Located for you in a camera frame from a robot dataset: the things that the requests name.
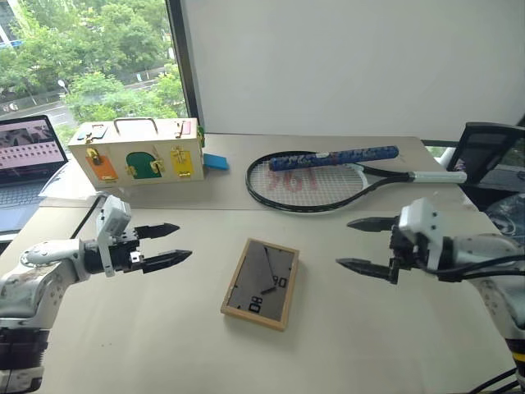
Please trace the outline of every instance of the racket handle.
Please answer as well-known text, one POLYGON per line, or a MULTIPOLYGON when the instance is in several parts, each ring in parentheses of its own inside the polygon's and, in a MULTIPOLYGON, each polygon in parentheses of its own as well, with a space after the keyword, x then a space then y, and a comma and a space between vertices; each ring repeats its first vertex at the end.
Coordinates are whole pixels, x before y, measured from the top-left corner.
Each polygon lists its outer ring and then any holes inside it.
POLYGON ((457 172, 426 172, 415 171, 410 173, 413 182, 417 183, 464 183, 467 180, 467 173, 457 172))
POLYGON ((309 153, 272 158, 270 159, 269 166, 272 171, 284 171, 295 168, 335 166, 337 164, 382 160, 385 158, 395 158, 398 154, 399 150, 396 146, 380 146, 377 148, 343 150, 330 153, 309 153))

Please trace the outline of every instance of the clock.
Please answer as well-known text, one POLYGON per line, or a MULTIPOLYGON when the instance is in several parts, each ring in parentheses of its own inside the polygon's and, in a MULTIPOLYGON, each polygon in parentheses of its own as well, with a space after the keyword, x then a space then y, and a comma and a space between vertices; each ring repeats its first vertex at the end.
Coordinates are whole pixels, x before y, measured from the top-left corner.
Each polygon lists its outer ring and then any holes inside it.
POLYGON ((221 312, 284 331, 299 251, 248 239, 221 312))

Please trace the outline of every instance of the chair backrest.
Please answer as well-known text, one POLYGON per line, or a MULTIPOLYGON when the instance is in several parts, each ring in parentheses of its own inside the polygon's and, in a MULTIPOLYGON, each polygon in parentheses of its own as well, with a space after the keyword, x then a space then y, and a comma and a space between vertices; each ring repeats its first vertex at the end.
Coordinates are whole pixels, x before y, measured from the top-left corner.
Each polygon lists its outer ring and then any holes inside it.
POLYGON ((510 176, 516 176, 521 183, 516 191, 525 187, 525 128, 498 123, 468 122, 461 136, 447 171, 465 171, 467 183, 479 183, 498 165, 506 159, 505 171, 510 176))

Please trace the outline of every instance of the racket strings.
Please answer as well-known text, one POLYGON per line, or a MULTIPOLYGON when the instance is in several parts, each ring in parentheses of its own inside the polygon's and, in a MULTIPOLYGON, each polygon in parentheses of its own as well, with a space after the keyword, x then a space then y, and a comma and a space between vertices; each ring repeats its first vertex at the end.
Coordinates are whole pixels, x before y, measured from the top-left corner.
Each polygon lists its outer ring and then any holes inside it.
POLYGON ((333 204, 357 194, 366 178, 354 167, 329 166, 273 172, 269 160, 249 173, 254 192, 279 204, 315 206, 333 204))

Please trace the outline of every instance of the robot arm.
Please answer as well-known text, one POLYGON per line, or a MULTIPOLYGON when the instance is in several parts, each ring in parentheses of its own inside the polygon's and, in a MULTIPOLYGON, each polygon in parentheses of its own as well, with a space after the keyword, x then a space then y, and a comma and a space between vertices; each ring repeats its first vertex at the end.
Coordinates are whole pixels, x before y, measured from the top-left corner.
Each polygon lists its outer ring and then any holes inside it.
POLYGON ((47 241, 32 246, 0 279, 0 393, 34 392, 42 382, 43 352, 68 286, 91 274, 142 269, 150 273, 191 255, 173 250, 145 258, 142 238, 166 236, 179 227, 164 223, 126 229, 130 206, 109 196, 97 217, 97 240, 47 241))
POLYGON ((419 268, 440 281, 470 281, 506 340, 525 391, 525 249, 496 234, 456 236, 441 232, 440 214, 415 200, 396 218, 364 218, 348 224, 361 231, 391 231, 389 267, 362 259, 337 259, 344 267, 397 284, 399 270, 419 268))

